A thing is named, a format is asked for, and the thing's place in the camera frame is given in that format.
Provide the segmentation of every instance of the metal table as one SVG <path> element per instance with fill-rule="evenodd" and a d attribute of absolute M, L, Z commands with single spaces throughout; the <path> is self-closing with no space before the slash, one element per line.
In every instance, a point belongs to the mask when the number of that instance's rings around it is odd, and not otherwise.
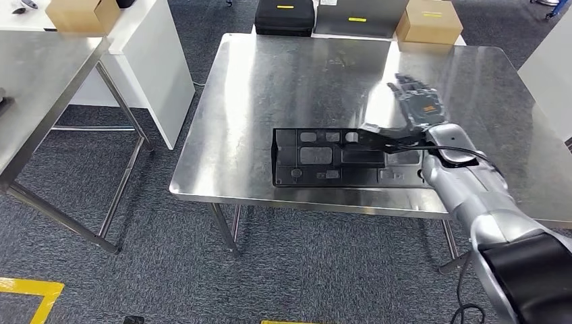
<path fill-rule="evenodd" d="M 132 167 L 143 145 L 153 146 L 137 123 L 123 97 L 99 61 L 107 51 L 105 38 L 86 38 L 55 32 L 0 31 L 0 87 L 5 99 L 0 103 L 0 193 L 9 194 L 107 252 L 118 247 L 105 240 L 107 230 Z M 41 197 L 16 182 L 16 177 L 33 152 L 55 125 L 83 81 L 96 68 L 119 106 L 137 131 L 139 139 L 113 197 L 98 234 L 92 233 Z M 126 127 L 64 127 L 62 130 L 126 130 Z"/>
<path fill-rule="evenodd" d="M 451 121 L 500 167 L 524 212 L 549 226 L 572 227 L 572 155 L 494 47 L 400 49 L 385 41 L 226 34 L 170 191 L 211 203 L 235 253 L 239 207 L 229 230 L 219 203 L 450 219 L 427 188 L 272 185 L 273 128 L 357 128 L 368 118 L 391 125 L 400 113 L 386 83 L 397 72 L 438 90 Z"/>

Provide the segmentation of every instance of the robotic arm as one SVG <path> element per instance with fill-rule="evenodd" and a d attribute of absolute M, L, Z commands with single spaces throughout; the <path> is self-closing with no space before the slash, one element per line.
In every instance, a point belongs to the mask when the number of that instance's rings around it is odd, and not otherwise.
<path fill-rule="evenodd" d="M 428 149 L 422 175 L 470 237 L 475 272 L 503 321 L 572 323 L 572 240 L 517 207 L 498 168 L 476 150 L 463 128 L 446 123 L 434 89 L 409 76 L 397 79 L 389 86 L 407 129 L 363 129 L 392 138 L 390 153 Z M 419 142 L 395 144 L 404 132 Z"/>

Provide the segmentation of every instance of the white wall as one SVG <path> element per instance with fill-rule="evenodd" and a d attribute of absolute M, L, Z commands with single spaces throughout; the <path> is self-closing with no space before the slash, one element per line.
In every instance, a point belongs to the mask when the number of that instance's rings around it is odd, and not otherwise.
<path fill-rule="evenodd" d="M 572 137 L 572 10 L 532 53 L 519 75 L 558 137 Z"/>

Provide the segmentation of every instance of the black plastic tray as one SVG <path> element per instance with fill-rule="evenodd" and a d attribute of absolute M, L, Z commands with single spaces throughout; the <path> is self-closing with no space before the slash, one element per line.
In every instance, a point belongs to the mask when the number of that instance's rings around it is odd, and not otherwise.
<path fill-rule="evenodd" d="M 273 184 L 285 187 L 424 187 L 422 154 L 387 155 L 353 128 L 275 128 Z"/>

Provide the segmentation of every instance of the yellow floor tape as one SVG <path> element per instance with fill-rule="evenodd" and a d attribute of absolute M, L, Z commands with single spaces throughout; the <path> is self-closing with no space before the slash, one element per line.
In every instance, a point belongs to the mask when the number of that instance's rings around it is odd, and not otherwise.
<path fill-rule="evenodd" d="M 44 296 L 30 324 L 43 324 L 64 287 L 63 283 L 0 277 L 0 292 Z"/>
<path fill-rule="evenodd" d="M 315 323 L 300 323 L 300 322 L 277 322 L 264 320 L 260 324 L 315 324 Z"/>

